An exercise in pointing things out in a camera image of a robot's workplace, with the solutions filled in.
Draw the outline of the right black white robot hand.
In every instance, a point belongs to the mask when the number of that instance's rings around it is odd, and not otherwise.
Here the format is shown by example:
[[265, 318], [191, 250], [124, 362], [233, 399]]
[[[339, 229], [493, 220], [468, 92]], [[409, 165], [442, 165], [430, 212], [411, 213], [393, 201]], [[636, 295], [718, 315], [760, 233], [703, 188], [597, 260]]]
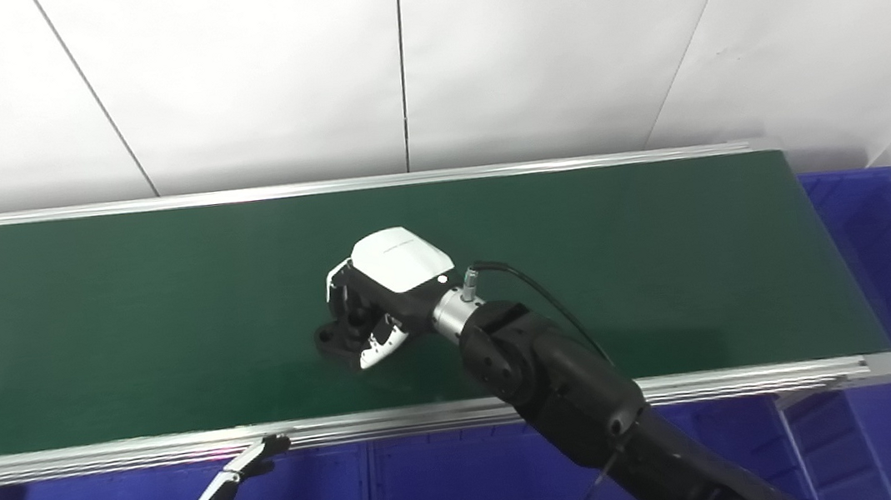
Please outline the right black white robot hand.
[[401, 226], [363, 237], [325, 279], [332, 319], [316, 329], [315, 346], [357, 371], [431, 332], [438, 304], [463, 283], [445, 252]]

